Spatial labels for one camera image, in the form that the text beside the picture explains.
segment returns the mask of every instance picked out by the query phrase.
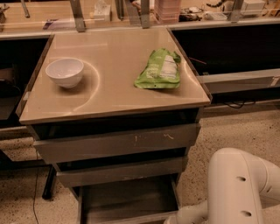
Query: floor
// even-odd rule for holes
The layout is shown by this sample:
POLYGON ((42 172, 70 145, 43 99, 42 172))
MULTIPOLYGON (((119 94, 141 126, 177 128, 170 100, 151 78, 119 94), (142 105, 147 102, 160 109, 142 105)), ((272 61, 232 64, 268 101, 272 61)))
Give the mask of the floor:
MULTIPOLYGON (((280 166, 280 101, 223 105, 206 108, 201 130, 189 151, 189 162, 178 183, 182 206, 195 205, 207 198, 207 165, 218 149, 235 147, 280 166)), ((0 149, 12 160, 37 159, 32 138, 25 128, 0 129, 0 149)), ((47 168, 0 171, 0 223, 76 223, 78 203, 57 180, 52 199, 42 199, 47 168)), ((266 224, 277 224, 280 206, 263 210, 266 224)))

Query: bottom drawer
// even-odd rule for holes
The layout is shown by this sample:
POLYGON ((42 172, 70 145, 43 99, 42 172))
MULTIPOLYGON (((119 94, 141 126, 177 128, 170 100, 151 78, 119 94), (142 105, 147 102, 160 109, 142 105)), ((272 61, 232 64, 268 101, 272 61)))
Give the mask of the bottom drawer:
POLYGON ((179 209, 172 176, 82 186, 79 203, 83 224, 159 224, 179 209))

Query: drawer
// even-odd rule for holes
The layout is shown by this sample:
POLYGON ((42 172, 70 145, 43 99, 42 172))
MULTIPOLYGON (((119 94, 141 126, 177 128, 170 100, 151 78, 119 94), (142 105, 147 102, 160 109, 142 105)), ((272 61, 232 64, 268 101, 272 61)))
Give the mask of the drawer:
POLYGON ((35 141, 34 147, 48 164, 90 158, 161 151, 194 145, 197 123, 153 129, 135 129, 97 135, 63 137, 35 141))
POLYGON ((80 224, 159 224, 178 209, 168 175, 80 187, 80 224))
POLYGON ((169 157, 75 171, 59 171, 57 177, 63 186, 76 187, 181 173, 185 167, 186 157, 169 157))

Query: brown countertop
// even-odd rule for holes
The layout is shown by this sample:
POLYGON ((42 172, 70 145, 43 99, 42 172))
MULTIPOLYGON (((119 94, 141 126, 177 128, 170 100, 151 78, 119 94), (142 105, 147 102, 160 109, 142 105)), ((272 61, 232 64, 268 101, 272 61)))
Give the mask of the brown countertop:
POLYGON ((182 55, 179 88, 134 87, 134 80, 144 70, 151 52, 161 47, 180 54, 166 28, 56 34, 20 122, 49 123, 209 104, 207 94, 182 55), (46 76, 46 66, 64 57, 83 60, 86 65, 83 80, 72 89, 58 87, 46 76))

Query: green chip bag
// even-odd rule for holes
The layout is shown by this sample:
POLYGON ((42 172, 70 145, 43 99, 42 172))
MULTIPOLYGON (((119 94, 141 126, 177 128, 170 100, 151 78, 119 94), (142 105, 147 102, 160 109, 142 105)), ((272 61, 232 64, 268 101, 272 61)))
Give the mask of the green chip bag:
POLYGON ((146 68, 134 81, 137 88, 177 88, 180 83, 178 63, 181 57, 165 48, 153 51, 146 68))

